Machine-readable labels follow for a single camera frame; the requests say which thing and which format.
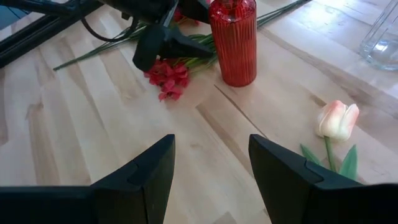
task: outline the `glass vase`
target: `glass vase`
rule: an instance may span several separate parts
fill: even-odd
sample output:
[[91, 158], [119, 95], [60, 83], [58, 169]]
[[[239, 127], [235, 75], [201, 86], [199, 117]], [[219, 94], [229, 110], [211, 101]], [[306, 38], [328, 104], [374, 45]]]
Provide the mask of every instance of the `glass vase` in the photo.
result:
[[371, 65], [398, 70], [398, 0], [392, 0], [361, 43], [360, 54]]
[[209, 17], [223, 80], [250, 84], [257, 75], [255, 0], [214, 0]]

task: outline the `ribbed vase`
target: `ribbed vase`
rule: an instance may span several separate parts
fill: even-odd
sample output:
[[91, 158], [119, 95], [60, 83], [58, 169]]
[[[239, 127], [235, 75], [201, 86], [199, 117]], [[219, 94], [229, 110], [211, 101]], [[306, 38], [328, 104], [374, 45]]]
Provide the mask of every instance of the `ribbed vase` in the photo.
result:
[[257, 75], [255, 0], [214, 0], [209, 16], [223, 80], [250, 84]]

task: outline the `tulip petal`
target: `tulip petal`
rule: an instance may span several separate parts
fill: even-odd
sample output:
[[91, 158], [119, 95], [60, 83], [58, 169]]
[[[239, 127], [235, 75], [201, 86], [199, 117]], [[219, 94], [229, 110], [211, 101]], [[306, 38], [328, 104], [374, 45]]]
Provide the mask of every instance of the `tulip petal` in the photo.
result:
[[349, 106], [340, 121], [340, 130], [335, 136], [335, 139], [339, 141], [346, 141], [351, 136], [351, 132], [353, 131], [358, 115], [359, 108], [356, 106], [356, 104]]
[[318, 120], [321, 120], [319, 122], [318, 134], [335, 138], [340, 129], [340, 121], [343, 119], [345, 111], [346, 105], [340, 100], [335, 100], [330, 105], [326, 105], [326, 108], [318, 118]]

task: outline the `wooden table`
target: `wooden table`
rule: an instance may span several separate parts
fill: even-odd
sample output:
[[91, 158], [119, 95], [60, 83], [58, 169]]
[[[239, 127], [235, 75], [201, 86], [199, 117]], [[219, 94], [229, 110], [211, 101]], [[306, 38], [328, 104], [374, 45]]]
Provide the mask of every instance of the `wooden table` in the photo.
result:
[[[257, 14], [289, 2], [258, 0]], [[88, 185], [174, 133], [165, 223], [270, 223], [249, 164], [249, 135], [297, 153], [306, 144], [326, 164], [313, 128], [332, 100], [361, 110], [349, 141], [335, 145], [339, 163], [357, 144], [359, 181], [397, 182], [398, 73], [375, 70], [358, 55], [388, 2], [313, 0], [259, 30], [253, 84], [225, 85], [216, 65], [177, 102], [159, 102], [159, 89], [132, 64], [135, 44], [53, 72], [101, 43], [77, 23], [0, 70], [0, 184]], [[88, 20], [107, 36], [129, 25], [108, 7]], [[210, 32], [204, 24], [182, 29]]]

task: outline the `tulip stem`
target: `tulip stem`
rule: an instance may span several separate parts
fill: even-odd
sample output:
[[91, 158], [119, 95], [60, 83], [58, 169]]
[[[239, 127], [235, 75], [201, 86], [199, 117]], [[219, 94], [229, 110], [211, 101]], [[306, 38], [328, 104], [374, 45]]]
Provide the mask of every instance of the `tulip stem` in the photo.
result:
[[324, 136], [324, 139], [325, 139], [326, 151], [328, 153], [330, 170], [336, 172], [335, 158], [333, 157], [333, 152], [331, 150], [330, 138], [328, 136]]

